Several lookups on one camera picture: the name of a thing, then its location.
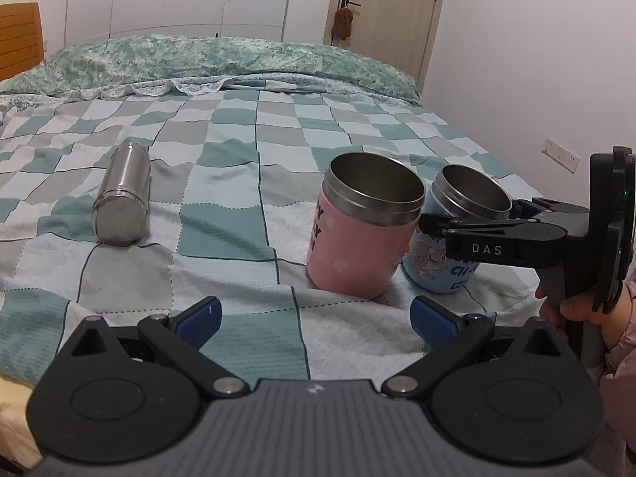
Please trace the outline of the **pink sleeve forearm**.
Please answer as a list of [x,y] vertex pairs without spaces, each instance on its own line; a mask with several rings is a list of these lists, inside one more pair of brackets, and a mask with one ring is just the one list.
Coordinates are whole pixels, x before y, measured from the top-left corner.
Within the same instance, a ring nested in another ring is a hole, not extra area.
[[619,302],[603,316],[601,332],[608,353],[599,390],[606,428],[599,441],[601,462],[610,476],[635,475],[635,274],[623,283]]

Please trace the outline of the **person's right hand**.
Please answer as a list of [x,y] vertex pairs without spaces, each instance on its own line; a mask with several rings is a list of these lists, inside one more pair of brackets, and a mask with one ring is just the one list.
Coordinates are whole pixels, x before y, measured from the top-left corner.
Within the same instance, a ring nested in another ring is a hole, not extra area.
[[565,299],[559,305],[551,305],[543,288],[538,287],[536,297],[545,300],[540,307],[540,315],[558,328],[565,320],[589,322],[599,326],[608,349],[613,349],[618,344],[632,316],[632,298],[625,283],[622,284],[618,302],[609,313],[594,311],[594,295],[589,293]]

